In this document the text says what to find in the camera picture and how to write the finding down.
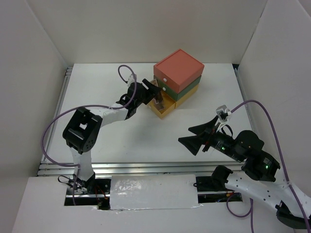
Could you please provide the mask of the yellow drawer box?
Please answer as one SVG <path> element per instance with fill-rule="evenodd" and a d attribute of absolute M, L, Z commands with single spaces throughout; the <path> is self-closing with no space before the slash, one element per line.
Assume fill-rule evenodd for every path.
<path fill-rule="evenodd" d="M 160 118 L 163 119 L 176 108 L 178 108 L 182 103 L 184 103 L 187 99 L 189 99 L 198 89 L 199 85 L 196 85 L 192 88 L 186 95 L 184 95 L 178 101 L 174 101 L 168 94 L 164 91 L 161 91 L 161 95 L 163 97 L 163 105 L 164 109 L 157 110 L 154 101 L 149 102 L 148 107 Z"/>

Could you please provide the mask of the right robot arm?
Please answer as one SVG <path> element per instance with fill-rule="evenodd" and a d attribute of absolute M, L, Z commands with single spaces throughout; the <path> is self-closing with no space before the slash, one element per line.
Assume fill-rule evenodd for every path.
<path fill-rule="evenodd" d="M 242 163 L 241 170 L 247 178 L 231 169 L 218 165 L 211 176 L 201 176 L 194 186 L 202 191 L 241 193 L 272 209 L 277 219 L 293 229 L 311 228 L 311 199 L 295 184 L 286 180 L 280 163 L 262 148 L 264 142 L 250 130 L 241 131 L 236 138 L 220 128 L 218 117 L 210 122 L 190 127 L 192 136 L 178 139 L 193 155 L 213 148 L 229 158 Z"/>

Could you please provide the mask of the brown eyeshadow palette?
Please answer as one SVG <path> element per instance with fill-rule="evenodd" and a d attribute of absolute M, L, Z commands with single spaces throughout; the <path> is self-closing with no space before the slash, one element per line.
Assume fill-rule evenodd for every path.
<path fill-rule="evenodd" d="M 163 102 L 163 97 L 161 95 L 161 88 L 158 87 L 158 82 L 157 79 L 153 79 L 150 81 L 150 83 L 153 85 L 152 86 L 152 90 L 155 94 L 155 102 L 158 103 L 162 103 Z"/>

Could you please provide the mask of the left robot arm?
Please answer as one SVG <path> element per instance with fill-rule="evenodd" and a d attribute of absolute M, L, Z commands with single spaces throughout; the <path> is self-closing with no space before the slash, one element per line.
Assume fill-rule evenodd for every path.
<path fill-rule="evenodd" d="M 91 150 L 94 147 L 100 129 L 103 126 L 132 117 L 141 104 L 147 105 L 161 96 L 161 88 L 146 79 L 140 83 L 132 82 L 127 93 L 111 107 L 93 109 L 79 107 L 63 131 L 63 138 L 70 148 L 74 169 L 73 179 L 69 181 L 72 192 L 80 189 L 91 193 L 95 189 L 95 172 L 92 167 Z"/>

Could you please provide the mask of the pink-brown eyeshadow palette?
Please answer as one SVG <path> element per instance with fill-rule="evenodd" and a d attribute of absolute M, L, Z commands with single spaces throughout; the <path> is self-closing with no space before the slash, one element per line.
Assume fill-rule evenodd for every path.
<path fill-rule="evenodd" d="M 158 111 L 166 109 L 164 99 L 154 99 L 154 106 Z"/>

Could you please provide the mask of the green drawer box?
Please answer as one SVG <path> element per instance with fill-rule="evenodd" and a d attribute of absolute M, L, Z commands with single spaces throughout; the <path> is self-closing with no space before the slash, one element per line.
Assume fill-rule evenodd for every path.
<path fill-rule="evenodd" d="M 193 82 L 191 82 L 186 88 L 184 88 L 179 93 L 176 93 L 174 90 L 172 90 L 169 86 L 163 83 L 160 79 L 158 79 L 156 76 L 154 78 L 157 80 L 158 86 L 168 95 L 170 96 L 174 101 L 180 100 L 183 96 L 185 96 L 189 91 L 191 91 L 195 86 L 197 86 L 201 80 L 202 76 L 199 76 L 197 79 L 195 79 Z"/>

